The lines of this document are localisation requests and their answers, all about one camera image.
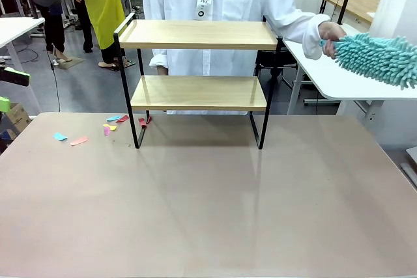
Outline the teal microfiber duster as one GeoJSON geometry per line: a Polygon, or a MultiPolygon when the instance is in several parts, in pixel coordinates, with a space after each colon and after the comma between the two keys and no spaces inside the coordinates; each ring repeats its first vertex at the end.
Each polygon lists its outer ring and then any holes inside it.
{"type": "Polygon", "coordinates": [[[402,90],[417,87],[417,46],[405,37],[375,38],[368,33],[333,43],[339,67],[402,90]]]}

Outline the black-framed wooden two-tier shelf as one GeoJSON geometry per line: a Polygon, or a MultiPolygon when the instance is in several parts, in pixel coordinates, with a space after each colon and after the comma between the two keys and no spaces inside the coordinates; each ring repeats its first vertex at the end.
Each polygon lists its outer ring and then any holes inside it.
{"type": "MultiPolygon", "coordinates": [[[[137,20],[129,14],[113,33],[117,50],[221,49],[278,51],[279,41],[262,21],[137,20]]],[[[246,111],[257,147],[266,137],[273,94],[263,94],[258,76],[146,76],[129,93],[124,67],[120,74],[134,146],[141,146],[146,128],[134,111],[246,111]]]]}

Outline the person's left hand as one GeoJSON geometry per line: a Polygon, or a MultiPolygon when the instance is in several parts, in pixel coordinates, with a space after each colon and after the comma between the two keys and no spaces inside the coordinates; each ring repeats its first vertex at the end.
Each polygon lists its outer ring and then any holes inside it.
{"type": "Polygon", "coordinates": [[[327,57],[335,59],[336,50],[334,47],[334,42],[339,41],[340,38],[346,36],[346,32],[341,28],[339,24],[331,21],[322,22],[319,25],[318,30],[321,39],[325,41],[325,44],[322,47],[323,53],[327,57]]]}

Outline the brown cardboard box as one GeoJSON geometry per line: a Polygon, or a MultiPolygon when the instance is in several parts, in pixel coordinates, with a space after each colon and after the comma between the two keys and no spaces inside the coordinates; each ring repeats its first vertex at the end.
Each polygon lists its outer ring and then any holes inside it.
{"type": "Polygon", "coordinates": [[[10,110],[5,113],[8,129],[22,132],[31,123],[31,119],[20,103],[11,103],[10,110]]]}

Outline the white desk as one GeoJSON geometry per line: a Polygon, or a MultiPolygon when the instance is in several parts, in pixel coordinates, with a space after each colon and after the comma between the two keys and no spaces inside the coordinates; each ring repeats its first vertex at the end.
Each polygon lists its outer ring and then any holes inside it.
{"type": "MultiPolygon", "coordinates": [[[[10,68],[24,72],[12,41],[25,33],[28,33],[32,29],[35,29],[42,23],[44,23],[44,18],[0,18],[0,48],[6,47],[8,49],[10,58],[13,62],[13,67],[10,68]]],[[[25,87],[25,91],[32,108],[35,110],[35,113],[41,113],[39,102],[30,84],[28,87],[25,87]]]]}

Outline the grey floor mat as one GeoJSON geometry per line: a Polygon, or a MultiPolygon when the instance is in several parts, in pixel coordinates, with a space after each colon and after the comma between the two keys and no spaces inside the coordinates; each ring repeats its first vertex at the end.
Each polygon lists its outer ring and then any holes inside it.
{"type": "Polygon", "coordinates": [[[83,61],[84,61],[84,59],[77,58],[77,57],[71,58],[70,61],[65,61],[64,59],[54,59],[53,60],[53,65],[54,65],[54,67],[64,69],[64,70],[68,70],[69,68],[71,68],[73,66],[76,66],[76,65],[82,63],[83,61]]]}

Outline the person in black clothes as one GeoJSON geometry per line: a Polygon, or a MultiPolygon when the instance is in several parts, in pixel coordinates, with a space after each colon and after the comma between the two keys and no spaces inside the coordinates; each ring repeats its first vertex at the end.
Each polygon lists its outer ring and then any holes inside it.
{"type": "Polygon", "coordinates": [[[52,54],[59,64],[72,61],[64,54],[65,32],[62,19],[61,0],[32,0],[41,16],[45,19],[44,32],[46,50],[52,54]]]}

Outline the white name badge tag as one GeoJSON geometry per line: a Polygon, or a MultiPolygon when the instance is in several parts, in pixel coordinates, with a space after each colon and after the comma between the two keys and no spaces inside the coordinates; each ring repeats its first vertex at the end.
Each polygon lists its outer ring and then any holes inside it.
{"type": "Polygon", "coordinates": [[[207,13],[209,0],[196,0],[194,20],[203,20],[207,13]]]}

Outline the white rounded-corner table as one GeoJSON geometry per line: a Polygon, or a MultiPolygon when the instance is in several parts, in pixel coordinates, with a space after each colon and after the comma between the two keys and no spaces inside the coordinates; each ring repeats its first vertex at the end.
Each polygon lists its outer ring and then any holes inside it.
{"type": "Polygon", "coordinates": [[[334,60],[325,55],[317,61],[306,58],[301,44],[289,40],[284,40],[283,43],[298,65],[287,110],[288,115],[295,113],[304,74],[310,78],[322,96],[328,100],[341,102],[339,115],[344,114],[347,102],[352,101],[365,113],[365,121],[375,121],[385,101],[417,100],[417,88],[401,90],[399,87],[358,76],[340,68],[334,60]]]}

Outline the light wooden table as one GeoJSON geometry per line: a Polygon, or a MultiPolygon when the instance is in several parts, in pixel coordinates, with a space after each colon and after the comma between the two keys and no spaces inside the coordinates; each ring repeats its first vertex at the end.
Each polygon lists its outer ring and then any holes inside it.
{"type": "MultiPolygon", "coordinates": [[[[340,12],[344,0],[325,0],[333,5],[337,12],[340,12]]],[[[352,18],[356,21],[372,24],[377,11],[379,0],[348,0],[343,17],[352,18]]]]}

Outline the grey metal mount rail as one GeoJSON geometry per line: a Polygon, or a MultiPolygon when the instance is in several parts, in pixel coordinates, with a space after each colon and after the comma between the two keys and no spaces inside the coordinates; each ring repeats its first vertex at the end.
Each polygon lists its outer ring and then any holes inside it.
{"type": "Polygon", "coordinates": [[[406,161],[400,164],[401,170],[417,191],[417,146],[406,149],[406,161]]]}

